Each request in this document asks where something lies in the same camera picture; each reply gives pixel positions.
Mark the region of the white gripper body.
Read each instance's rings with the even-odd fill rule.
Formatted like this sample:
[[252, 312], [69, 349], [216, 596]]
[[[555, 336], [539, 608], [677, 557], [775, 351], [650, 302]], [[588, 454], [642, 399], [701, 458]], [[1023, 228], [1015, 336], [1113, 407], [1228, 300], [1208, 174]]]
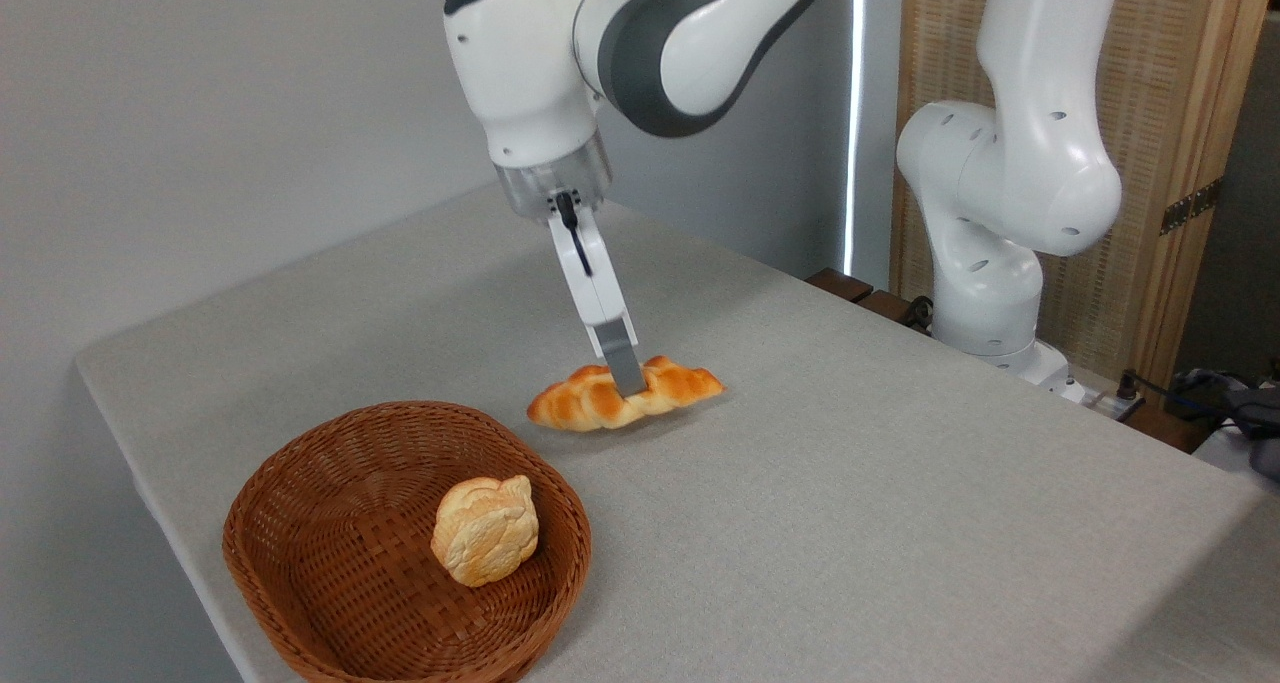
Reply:
[[579, 317], [589, 326], [628, 311], [594, 210], [575, 191], [552, 194], [548, 226]]

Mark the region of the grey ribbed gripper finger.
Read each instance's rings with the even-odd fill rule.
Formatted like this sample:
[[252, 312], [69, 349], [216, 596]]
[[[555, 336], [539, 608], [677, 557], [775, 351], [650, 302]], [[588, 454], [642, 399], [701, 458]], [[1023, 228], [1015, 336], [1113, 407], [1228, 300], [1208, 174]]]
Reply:
[[603, 320], [596, 326], [589, 326], [586, 320], [582, 320], [582, 324], [598, 358], [603, 359], [608, 368], [620, 396], [626, 399], [646, 391], [648, 382], [635, 350], [637, 338], [630, 313], [622, 311], [620, 317]]

